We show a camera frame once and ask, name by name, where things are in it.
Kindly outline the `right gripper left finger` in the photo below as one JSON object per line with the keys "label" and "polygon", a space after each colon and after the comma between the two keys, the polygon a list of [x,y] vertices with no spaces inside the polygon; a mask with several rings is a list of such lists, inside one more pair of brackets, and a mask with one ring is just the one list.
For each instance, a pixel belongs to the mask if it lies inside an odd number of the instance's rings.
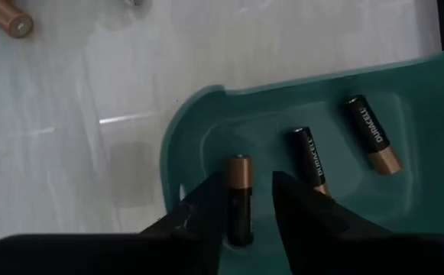
{"label": "right gripper left finger", "polygon": [[225,203],[225,177],[221,172],[213,173],[140,235],[169,235],[176,230],[196,235],[223,231]]}

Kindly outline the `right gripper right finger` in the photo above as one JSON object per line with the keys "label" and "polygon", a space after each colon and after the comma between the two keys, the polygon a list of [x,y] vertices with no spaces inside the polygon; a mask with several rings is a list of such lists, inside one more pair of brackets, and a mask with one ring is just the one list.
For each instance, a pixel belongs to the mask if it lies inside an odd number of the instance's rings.
{"label": "right gripper right finger", "polygon": [[272,173],[272,196],[279,222],[328,235],[389,235],[391,231],[354,213],[288,173]]}

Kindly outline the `black and copper Duracell battery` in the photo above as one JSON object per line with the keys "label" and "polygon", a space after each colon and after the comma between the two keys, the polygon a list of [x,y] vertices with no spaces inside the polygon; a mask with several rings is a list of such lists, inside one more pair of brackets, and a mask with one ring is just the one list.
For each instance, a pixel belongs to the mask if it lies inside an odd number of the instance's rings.
{"label": "black and copper Duracell battery", "polygon": [[316,143],[309,127],[292,129],[289,133],[296,170],[302,181],[315,191],[330,197]]}
{"label": "black and copper Duracell battery", "polygon": [[247,247],[254,240],[252,226],[251,158],[237,155],[228,160],[226,237],[231,246]]}
{"label": "black and copper Duracell battery", "polygon": [[403,165],[400,158],[367,99],[363,95],[352,96],[345,101],[344,111],[374,170],[382,175],[401,171]]}
{"label": "black and copper Duracell battery", "polygon": [[13,0],[0,0],[0,28],[10,37],[24,38],[33,31],[34,20]]}

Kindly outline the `teal plastic bin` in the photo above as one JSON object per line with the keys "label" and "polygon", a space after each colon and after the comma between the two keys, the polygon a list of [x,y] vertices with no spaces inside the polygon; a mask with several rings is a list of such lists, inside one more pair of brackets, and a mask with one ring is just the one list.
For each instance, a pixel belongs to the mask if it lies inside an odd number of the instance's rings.
{"label": "teal plastic bin", "polygon": [[[403,167],[384,176],[368,162],[342,105],[363,95]],[[293,172],[284,134],[310,128],[332,197],[391,231],[444,234],[444,52],[361,70],[230,90],[209,86],[173,117],[160,153],[167,210],[180,192],[252,160],[254,243],[222,250],[221,275],[289,275],[271,195],[272,173]]]}

